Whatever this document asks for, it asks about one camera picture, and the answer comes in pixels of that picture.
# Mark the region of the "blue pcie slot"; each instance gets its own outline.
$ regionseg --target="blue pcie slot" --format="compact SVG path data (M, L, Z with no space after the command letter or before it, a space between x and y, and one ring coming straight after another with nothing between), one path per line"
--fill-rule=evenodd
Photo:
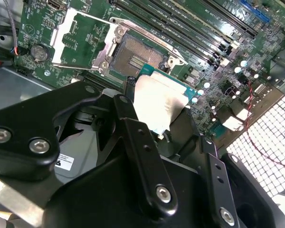
M240 0L240 2L249 9L255 16L257 16L259 19L261 19L265 23L269 23L270 19L265 16L261 11L251 6L246 0Z

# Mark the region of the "white label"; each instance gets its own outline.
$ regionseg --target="white label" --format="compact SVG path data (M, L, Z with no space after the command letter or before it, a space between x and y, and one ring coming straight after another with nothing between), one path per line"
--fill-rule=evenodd
M55 166L62 168L64 170L70 171L73 165L73 162L74 162L74 158L66 156L64 154L60 154Z

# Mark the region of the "metal mesh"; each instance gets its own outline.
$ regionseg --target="metal mesh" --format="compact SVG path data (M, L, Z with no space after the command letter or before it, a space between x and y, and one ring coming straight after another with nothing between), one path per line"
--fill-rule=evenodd
M248 131L261 152L285 164L285 97ZM285 167L261 156L249 141L247 133L239 136L227 151L242 160L270 197L285 190Z

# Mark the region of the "motherboard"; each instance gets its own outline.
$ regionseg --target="motherboard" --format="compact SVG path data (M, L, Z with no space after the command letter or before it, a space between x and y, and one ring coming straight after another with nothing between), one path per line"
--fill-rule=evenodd
M122 91L145 64L196 91L198 129L239 131L252 105L285 80L283 0L25 0L15 67L59 88L76 80Z

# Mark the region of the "wire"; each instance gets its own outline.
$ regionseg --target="wire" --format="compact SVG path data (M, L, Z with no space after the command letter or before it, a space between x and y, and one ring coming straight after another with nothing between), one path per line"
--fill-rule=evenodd
M247 120L246 120L246 124L245 124L245 131L247 133L248 139L250 141L250 143L253 145L253 147L256 149L256 151L258 151L263 157L267 158L268 160L272 161L275 164L278 165L282 165L283 167L285 167L284 164L282 164L279 161L275 161L274 159L270 158L269 156L267 156L266 154L264 154L263 152L261 152L258 147L256 146L256 144L252 141L249 132L248 132L248 127L249 127L249 113L252 107L252 100L253 100L253 89L252 89L252 85L251 85L251 81L248 82L248 87L249 87L249 93L250 93L250 97L249 97L249 106L248 106L248 114L247 114Z
M10 11L10 6L9 6L9 3L7 0L3 0L4 3L5 3L5 6L6 6L6 9L8 11L8 15L9 15L9 19L10 19L10 25L11 25L11 30L13 32L13 39L14 39L14 52L16 55L18 55L18 43L17 43L17 33L16 33L16 26L15 26L15 22L14 22L14 19L12 17L12 13Z

